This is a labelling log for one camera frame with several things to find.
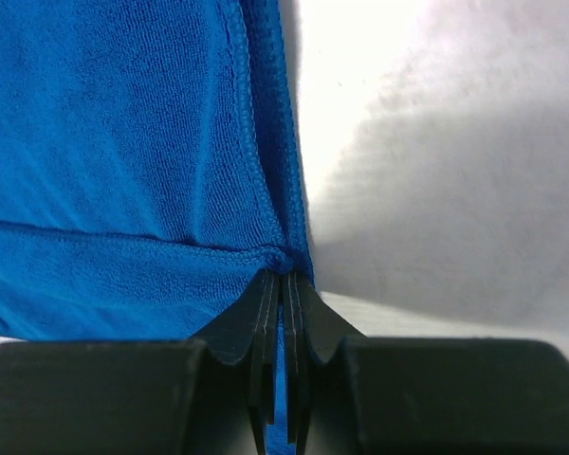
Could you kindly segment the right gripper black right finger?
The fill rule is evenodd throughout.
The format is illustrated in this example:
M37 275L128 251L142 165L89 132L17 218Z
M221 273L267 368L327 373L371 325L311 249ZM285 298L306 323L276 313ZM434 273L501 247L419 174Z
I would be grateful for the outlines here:
M284 276L282 294L287 441L304 454L315 376L345 337L361 332L329 307L303 274Z

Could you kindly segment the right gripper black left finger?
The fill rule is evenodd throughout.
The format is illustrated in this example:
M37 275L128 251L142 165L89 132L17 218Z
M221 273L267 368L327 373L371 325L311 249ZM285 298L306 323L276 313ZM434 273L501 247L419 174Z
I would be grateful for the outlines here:
M275 423L280 278L262 269L240 297L193 334L212 356L241 375L242 397L258 454L266 454L266 428Z

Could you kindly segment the blue towel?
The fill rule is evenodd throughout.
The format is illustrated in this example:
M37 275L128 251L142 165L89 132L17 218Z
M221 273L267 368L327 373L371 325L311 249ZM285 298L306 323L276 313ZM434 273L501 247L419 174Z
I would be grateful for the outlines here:
M193 334L310 275L275 1L0 1L0 454L257 453Z

